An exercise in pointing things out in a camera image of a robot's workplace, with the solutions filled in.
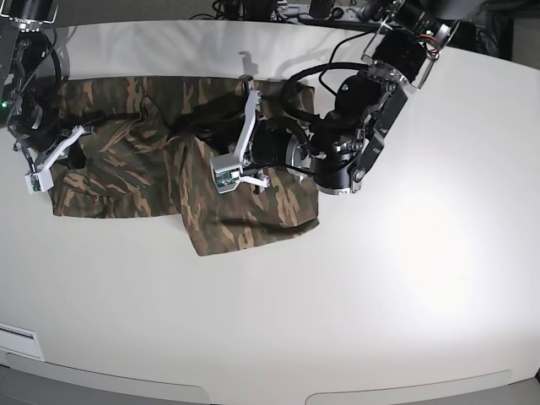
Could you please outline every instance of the camouflage fabric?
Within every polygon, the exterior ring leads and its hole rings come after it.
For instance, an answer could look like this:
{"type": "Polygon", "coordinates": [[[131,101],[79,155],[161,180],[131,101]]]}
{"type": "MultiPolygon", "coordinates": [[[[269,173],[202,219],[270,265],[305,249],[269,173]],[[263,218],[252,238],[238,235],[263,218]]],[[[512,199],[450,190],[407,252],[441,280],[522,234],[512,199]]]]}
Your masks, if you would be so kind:
{"type": "MultiPolygon", "coordinates": [[[[260,82],[266,116],[282,115],[283,84],[260,82]]],[[[241,184],[219,195],[209,160],[216,151],[197,138],[193,118],[213,102],[243,108],[242,83],[229,78],[100,78],[64,84],[58,104],[64,116],[96,111],[115,119],[81,138],[87,165],[82,170],[53,166],[53,213],[85,218],[137,218],[181,213],[200,256],[287,240],[318,225],[317,191],[270,169],[272,187],[253,193],[241,184]]],[[[303,88],[297,102],[313,110],[313,92],[303,88]]]]}

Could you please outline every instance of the camouflage pants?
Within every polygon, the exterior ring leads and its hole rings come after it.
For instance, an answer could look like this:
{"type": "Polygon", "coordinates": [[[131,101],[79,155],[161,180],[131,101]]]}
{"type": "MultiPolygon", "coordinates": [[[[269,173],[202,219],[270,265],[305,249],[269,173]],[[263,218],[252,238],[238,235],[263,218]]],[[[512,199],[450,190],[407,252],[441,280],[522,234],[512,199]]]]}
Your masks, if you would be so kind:
{"type": "MultiPolygon", "coordinates": [[[[260,82],[262,111],[282,115],[281,83],[260,82]]],[[[100,111],[115,119],[81,138],[82,170],[55,165],[53,213],[85,218],[138,218],[181,213],[200,256],[287,240],[318,225],[317,191],[310,181],[270,169],[263,194],[241,184],[217,193],[209,160],[216,151],[197,137],[197,119],[243,108],[242,84],[228,78],[140,77],[72,81],[60,91],[65,117],[100,111]],[[208,108],[211,105],[219,108],[208,108]]],[[[312,111],[313,92],[300,89],[298,105],[312,111]]]]}

